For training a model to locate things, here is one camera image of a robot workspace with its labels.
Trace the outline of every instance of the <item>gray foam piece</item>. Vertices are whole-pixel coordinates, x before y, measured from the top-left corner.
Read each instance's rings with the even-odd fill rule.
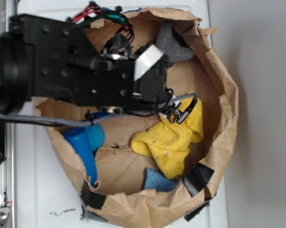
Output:
[[[178,41],[172,36],[172,26],[169,22],[161,24],[156,46],[168,56],[170,63],[177,63],[189,60],[195,56],[190,47],[181,47]]]

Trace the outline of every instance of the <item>yellow cloth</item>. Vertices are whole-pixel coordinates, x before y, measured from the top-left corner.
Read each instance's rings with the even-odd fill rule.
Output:
[[[191,101],[192,98],[183,99],[179,110],[184,112]],[[140,155],[153,157],[165,177],[173,179],[183,173],[190,143],[199,143],[203,139],[202,102],[198,99],[182,124],[160,119],[161,122],[148,131],[133,135],[130,146]]]

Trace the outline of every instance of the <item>black tape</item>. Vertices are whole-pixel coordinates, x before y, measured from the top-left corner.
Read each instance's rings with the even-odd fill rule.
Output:
[[[206,185],[209,183],[214,170],[209,167],[198,163],[187,175],[182,178],[182,181],[191,195],[191,197],[196,196],[200,191],[202,191]]]
[[[89,186],[86,183],[86,181],[84,182],[82,192],[81,192],[81,198],[83,199],[86,205],[89,205],[94,209],[100,210],[102,209],[102,206],[105,203],[106,197],[107,197],[106,195],[92,192],[89,189]]]
[[[91,211],[87,211],[86,212],[87,218],[98,221],[98,222],[103,222],[103,223],[108,223],[108,220],[106,220],[105,218],[95,214],[94,212]]]
[[[203,208],[209,205],[210,205],[210,201],[208,200],[207,202],[202,204],[200,207],[196,208],[195,210],[193,210],[192,212],[184,216],[184,219],[188,222],[191,221],[196,215],[198,215],[202,211]]]

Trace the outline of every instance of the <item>gray braided cable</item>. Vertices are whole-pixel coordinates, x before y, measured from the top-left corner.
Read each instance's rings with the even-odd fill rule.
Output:
[[[181,95],[174,99],[171,99],[168,103],[169,105],[172,105],[174,102],[195,97],[196,94],[187,94],[187,95]],[[163,108],[166,105],[166,103],[162,103],[159,105],[159,109]],[[146,111],[137,111],[135,114],[143,114]],[[31,123],[49,123],[49,124],[59,124],[59,125],[65,125],[65,126],[73,126],[73,127],[88,127],[92,124],[98,124],[103,121],[108,121],[111,119],[128,116],[128,114],[110,114],[106,115],[97,119],[93,120],[93,123],[91,121],[73,121],[73,120],[67,120],[67,119],[61,119],[61,118],[54,118],[54,117],[46,117],[46,116],[34,116],[34,115],[4,115],[0,113],[0,119],[7,121],[7,122],[31,122]]]

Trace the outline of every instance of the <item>blue plastic bottle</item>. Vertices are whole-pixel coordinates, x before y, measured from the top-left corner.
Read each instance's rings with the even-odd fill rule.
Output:
[[[97,180],[97,171],[93,152],[101,147],[105,141],[105,133],[99,124],[86,128],[72,128],[63,133],[64,138],[72,145],[76,153],[81,157],[86,174],[90,176],[91,186]]]

